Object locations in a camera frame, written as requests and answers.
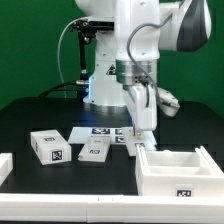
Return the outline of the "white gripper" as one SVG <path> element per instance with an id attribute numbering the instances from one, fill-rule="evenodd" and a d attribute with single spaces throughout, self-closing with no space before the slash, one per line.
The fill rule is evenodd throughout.
<path id="1" fill-rule="evenodd" d="M 140 136 L 140 131 L 153 131 L 156 128 L 156 94 L 150 85 L 131 86 L 125 95 L 125 103 L 134 124 L 134 136 Z"/>

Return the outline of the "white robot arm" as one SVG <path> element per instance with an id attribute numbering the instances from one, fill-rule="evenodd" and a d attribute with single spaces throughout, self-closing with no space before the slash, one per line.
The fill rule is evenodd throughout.
<path id="1" fill-rule="evenodd" d="M 75 0 L 79 26 L 96 40 L 95 70 L 84 102 L 102 111 L 125 108 L 134 132 L 157 126 L 157 110 L 173 116 L 178 101 L 157 87 L 162 50 L 194 52 L 208 41 L 207 0 Z"/>

